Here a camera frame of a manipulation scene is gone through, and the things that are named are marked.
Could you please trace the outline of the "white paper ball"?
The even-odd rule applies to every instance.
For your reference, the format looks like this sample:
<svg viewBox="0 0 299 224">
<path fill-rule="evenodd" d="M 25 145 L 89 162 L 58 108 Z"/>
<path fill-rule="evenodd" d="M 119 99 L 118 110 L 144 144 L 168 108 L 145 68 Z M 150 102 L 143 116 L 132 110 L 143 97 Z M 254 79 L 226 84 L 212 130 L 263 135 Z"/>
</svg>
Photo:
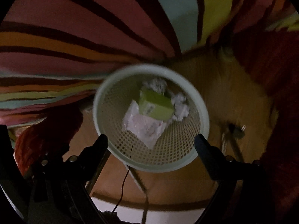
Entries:
<svg viewBox="0 0 299 224">
<path fill-rule="evenodd" d="M 161 78 L 153 78 L 142 83 L 143 87 L 148 90 L 153 90 L 156 93 L 164 94 L 167 88 L 167 82 Z"/>
</svg>

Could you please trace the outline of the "white plastic wrapper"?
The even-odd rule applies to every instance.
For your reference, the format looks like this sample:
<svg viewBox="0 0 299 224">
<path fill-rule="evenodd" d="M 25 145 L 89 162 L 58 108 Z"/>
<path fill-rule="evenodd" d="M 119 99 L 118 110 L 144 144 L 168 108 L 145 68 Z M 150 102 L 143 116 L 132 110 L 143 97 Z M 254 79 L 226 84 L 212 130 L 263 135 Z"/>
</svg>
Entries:
<svg viewBox="0 0 299 224">
<path fill-rule="evenodd" d="M 167 123 L 139 114 L 139 107 L 132 100 L 123 118 L 123 130 L 135 135 L 147 148 L 153 149 L 157 140 L 164 132 Z"/>
</svg>

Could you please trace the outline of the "pale green mesh waste basket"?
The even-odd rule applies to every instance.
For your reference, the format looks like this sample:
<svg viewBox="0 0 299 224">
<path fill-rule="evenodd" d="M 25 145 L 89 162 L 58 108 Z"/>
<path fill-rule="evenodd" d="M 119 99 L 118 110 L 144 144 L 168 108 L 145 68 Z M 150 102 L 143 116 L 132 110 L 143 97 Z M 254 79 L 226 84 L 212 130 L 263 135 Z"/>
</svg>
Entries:
<svg viewBox="0 0 299 224">
<path fill-rule="evenodd" d="M 98 88 L 93 102 L 98 134 L 124 164 L 147 172 L 170 172 L 191 163 L 196 135 L 209 135 L 202 96 L 180 74 L 141 64 L 120 69 Z"/>
</svg>

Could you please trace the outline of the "green cardboard box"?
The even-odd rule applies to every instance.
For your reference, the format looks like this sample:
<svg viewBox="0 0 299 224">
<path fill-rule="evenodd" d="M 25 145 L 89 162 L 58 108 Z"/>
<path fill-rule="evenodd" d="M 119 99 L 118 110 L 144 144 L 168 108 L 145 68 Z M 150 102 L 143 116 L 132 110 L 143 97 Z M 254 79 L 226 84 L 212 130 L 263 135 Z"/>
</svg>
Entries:
<svg viewBox="0 0 299 224">
<path fill-rule="evenodd" d="M 170 98 L 146 88 L 140 90 L 138 107 L 139 114 L 160 121 L 168 121 L 174 113 Z"/>
</svg>

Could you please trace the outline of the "colourful striped bed sheet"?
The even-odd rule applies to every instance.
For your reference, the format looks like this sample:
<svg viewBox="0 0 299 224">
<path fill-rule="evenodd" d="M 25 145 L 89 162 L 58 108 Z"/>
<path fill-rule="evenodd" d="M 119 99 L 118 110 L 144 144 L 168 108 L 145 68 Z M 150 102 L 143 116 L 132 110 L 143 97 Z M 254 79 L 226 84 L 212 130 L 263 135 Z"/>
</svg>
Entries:
<svg viewBox="0 0 299 224">
<path fill-rule="evenodd" d="M 130 64 L 233 52 L 273 98 L 298 86 L 298 0 L 1 0 L 1 124 L 89 97 Z"/>
</svg>

